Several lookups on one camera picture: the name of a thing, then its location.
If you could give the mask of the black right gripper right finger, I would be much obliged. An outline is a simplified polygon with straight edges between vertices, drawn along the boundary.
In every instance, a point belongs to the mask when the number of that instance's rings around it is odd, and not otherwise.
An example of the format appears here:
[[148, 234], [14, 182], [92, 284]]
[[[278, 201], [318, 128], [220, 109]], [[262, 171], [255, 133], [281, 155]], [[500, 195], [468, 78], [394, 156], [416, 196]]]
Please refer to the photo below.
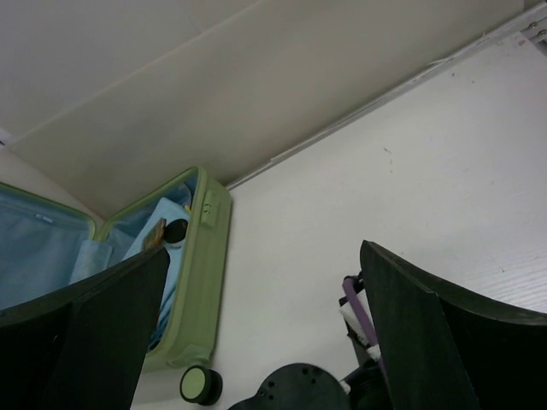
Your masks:
[[546, 315], [437, 277], [377, 243], [364, 290], [396, 409], [544, 409]]

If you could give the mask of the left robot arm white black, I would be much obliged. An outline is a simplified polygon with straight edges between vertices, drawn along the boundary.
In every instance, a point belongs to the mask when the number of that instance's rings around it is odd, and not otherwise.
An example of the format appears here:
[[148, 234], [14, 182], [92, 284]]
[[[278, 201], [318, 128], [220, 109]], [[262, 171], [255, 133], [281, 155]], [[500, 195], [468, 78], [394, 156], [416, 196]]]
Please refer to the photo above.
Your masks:
[[343, 281], [338, 301], [347, 336], [359, 366], [343, 378], [307, 363], [275, 370], [257, 392], [233, 409], [391, 409], [373, 321], [365, 309], [364, 284], [357, 276]]

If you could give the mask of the black round jar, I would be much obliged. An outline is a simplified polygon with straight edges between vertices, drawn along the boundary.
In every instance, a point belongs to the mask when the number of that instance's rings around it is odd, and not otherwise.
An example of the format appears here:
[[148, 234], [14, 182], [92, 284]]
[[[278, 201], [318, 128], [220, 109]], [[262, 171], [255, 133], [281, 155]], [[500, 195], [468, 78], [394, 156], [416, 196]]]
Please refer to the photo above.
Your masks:
[[166, 225], [163, 232], [163, 242], [171, 249], [181, 248], [185, 241], [189, 222], [185, 219], [176, 219]]

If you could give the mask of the light blue garment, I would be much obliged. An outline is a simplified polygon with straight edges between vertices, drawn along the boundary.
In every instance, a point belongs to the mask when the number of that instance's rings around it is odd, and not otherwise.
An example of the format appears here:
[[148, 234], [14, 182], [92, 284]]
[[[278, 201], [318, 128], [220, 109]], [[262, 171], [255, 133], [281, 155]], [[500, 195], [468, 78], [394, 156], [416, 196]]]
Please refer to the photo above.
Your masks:
[[162, 301], [156, 318], [156, 327], [148, 345], [149, 351], [161, 341], [163, 333], [167, 329], [190, 219], [187, 207], [162, 198], [124, 256], [125, 259], [128, 259], [149, 248], [163, 246], [168, 251], [170, 258]]

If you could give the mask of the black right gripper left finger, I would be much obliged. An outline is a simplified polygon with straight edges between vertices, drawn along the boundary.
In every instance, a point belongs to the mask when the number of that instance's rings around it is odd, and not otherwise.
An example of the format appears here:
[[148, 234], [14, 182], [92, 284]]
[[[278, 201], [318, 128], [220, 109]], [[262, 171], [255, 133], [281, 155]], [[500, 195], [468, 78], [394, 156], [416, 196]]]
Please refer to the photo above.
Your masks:
[[154, 247], [1, 312], [3, 409], [128, 409], [170, 257]]

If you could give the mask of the eyeshadow palette with mirror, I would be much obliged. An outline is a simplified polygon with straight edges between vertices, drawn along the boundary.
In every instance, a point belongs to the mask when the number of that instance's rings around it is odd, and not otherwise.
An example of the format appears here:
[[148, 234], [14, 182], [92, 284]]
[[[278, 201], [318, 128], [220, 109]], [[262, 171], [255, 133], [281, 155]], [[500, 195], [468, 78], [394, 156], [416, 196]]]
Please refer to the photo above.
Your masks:
[[144, 235], [141, 247], [142, 250], [154, 248], [156, 246], [160, 246], [163, 243], [163, 236], [166, 224], [166, 220], [164, 218], [160, 218], [151, 227], [151, 229]]

